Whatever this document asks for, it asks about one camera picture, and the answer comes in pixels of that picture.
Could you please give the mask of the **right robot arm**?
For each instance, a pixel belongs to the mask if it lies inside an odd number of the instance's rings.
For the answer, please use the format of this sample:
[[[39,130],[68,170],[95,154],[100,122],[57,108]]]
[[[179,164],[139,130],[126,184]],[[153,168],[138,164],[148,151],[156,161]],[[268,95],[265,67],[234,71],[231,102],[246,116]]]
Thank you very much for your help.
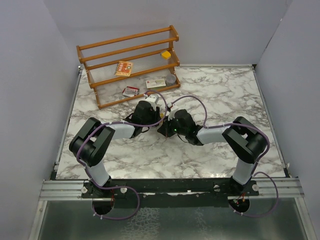
[[[205,127],[196,124],[192,116],[185,109],[181,109],[165,117],[157,132],[166,138],[184,136],[186,142],[193,146],[228,143],[238,157],[229,184],[230,191],[236,196],[247,191],[247,183],[251,180],[258,162],[270,149],[267,135],[242,116],[230,123]]]

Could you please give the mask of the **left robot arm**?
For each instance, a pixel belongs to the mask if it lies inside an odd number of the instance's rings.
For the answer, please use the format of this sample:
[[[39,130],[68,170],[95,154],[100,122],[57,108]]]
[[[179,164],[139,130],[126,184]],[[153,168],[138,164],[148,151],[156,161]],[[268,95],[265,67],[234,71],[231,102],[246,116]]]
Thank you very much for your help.
[[[133,139],[143,133],[143,128],[157,126],[161,120],[160,108],[156,106],[158,97],[154,94],[140,100],[134,112],[124,121],[101,123],[91,117],[81,127],[69,144],[69,151],[84,167],[94,183],[93,191],[97,196],[106,197],[111,190],[108,183],[111,176],[107,173],[103,158],[112,140]]]

